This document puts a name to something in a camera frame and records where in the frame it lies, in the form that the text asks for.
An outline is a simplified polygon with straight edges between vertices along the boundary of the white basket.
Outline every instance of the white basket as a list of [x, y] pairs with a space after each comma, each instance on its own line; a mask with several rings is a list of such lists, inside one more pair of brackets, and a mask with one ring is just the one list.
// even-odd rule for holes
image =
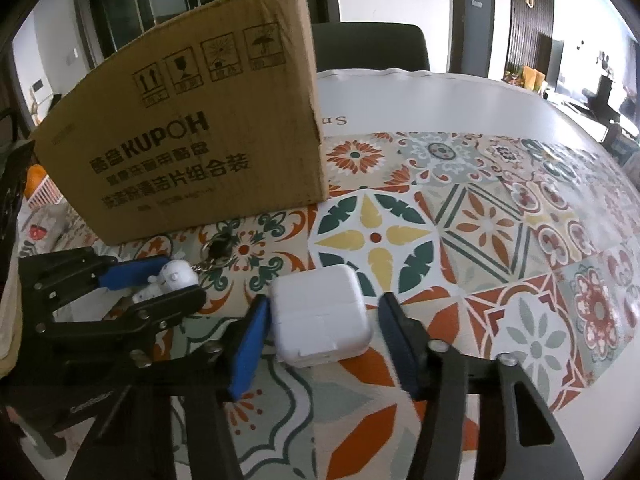
[[45, 204], [59, 204], [63, 198], [58, 186], [47, 175], [27, 200], [27, 204], [31, 209], [37, 209]]

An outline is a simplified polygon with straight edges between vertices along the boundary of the grey door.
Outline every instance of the grey door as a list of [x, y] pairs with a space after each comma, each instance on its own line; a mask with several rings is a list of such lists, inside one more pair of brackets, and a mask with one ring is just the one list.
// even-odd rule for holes
[[494, 0], [465, 0], [463, 74], [487, 77], [494, 39]]

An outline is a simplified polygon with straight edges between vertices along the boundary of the round table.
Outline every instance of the round table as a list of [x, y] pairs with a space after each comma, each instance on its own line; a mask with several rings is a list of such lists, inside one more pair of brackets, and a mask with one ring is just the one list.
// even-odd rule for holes
[[[405, 478], [425, 405], [399, 388], [376, 317], [394, 292], [431, 336], [461, 352], [514, 352], [546, 400], [585, 478], [603, 478], [640, 426], [640, 196], [575, 123], [530, 92], [471, 76], [399, 70], [318, 75], [331, 198], [116, 248], [81, 218], [56, 249], [93, 245], [128, 259], [192, 262], [213, 234], [234, 257], [204, 276], [208, 301], [161, 332], [156, 359], [217, 338], [279, 275], [348, 263], [374, 326], [360, 357], [280, 364], [267, 344], [252, 389], [226, 412], [247, 478]], [[189, 478], [174, 399], [179, 478]], [[472, 478], [478, 406], [469, 402], [460, 478]], [[43, 460], [63, 479], [69, 452]]]

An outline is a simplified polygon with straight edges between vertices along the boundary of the white figurine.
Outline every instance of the white figurine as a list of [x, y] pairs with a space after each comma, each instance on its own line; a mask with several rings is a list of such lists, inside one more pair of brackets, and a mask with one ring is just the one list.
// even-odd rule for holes
[[149, 276], [148, 282], [149, 285], [131, 297], [133, 303], [140, 303], [174, 290], [197, 285], [200, 280], [196, 272], [191, 269], [189, 262], [172, 260], [160, 269], [160, 273], [157, 276]]

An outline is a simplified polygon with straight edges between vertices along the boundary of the yellow petal pattern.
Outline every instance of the yellow petal pattern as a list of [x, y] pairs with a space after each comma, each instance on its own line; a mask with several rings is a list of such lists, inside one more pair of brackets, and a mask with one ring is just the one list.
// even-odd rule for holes
[[367, 229], [375, 229], [382, 224], [382, 216], [380, 216], [378, 209], [367, 195], [365, 195], [362, 200], [360, 221]]
[[344, 231], [316, 243], [334, 249], [357, 251], [364, 246], [364, 235], [360, 231]]
[[383, 292], [391, 291], [391, 274], [393, 272], [393, 257], [385, 248], [377, 247], [369, 251], [367, 260], [371, 266], [371, 272], [378, 279]]
[[402, 227], [399, 225], [392, 225], [386, 230], [386, 239], [393, 245], [404, 245], [418, 238], [422, 238], [430, 234], [431, 231], [427, 229], [416, 229], [415, 227]]

